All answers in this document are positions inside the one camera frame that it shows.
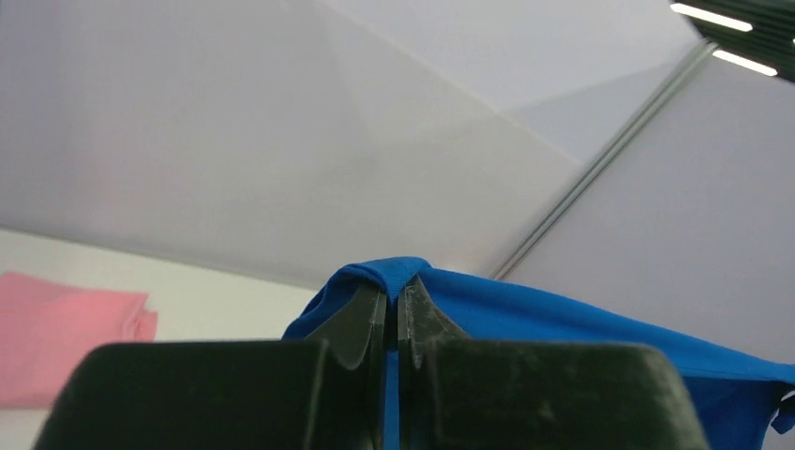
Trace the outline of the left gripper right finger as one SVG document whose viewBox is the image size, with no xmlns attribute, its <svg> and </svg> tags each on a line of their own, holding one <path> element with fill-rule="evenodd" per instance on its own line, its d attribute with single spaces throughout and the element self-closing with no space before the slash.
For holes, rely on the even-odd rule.
<svg viewBox="0 0 795 450">
<path fill-rule="evenodd" d="M 397 300 L 404 449 L 705 449 L 677 370 L 637 344 L 476 339 L 419 277 Z"/>
</svg>

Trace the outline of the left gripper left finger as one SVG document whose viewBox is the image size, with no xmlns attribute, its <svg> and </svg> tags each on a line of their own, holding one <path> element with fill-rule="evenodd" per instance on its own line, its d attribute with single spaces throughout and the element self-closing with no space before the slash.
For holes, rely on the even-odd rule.
<svg viewBox="0 0 795 450">
<path fill-rule="evenodd" d="M 301 339 L 98 347 L 35 447 L 379 449 L 387 306 L 364 285 Z"/>
</svg>

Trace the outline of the blue printed t shirt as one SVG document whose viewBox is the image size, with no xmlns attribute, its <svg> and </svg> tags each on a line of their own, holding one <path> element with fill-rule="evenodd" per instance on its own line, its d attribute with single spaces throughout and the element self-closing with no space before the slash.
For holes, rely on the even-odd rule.
<svg viewBox="0 0 795 450">
<path fill-rule="evenodd" d="M 439 309 L 474 338 L 632 342 L 662 351 L 679 370 L 713 449 L 759 449 L 769 428 L 794 427 L 794 366 L 639 322 L 578 300 L 391 257 L 339 268 L 286 328 L 299 339 L 345 306 L 360 285 L 384 291 L 390 305 L 420 277 Z"/>
</svg>

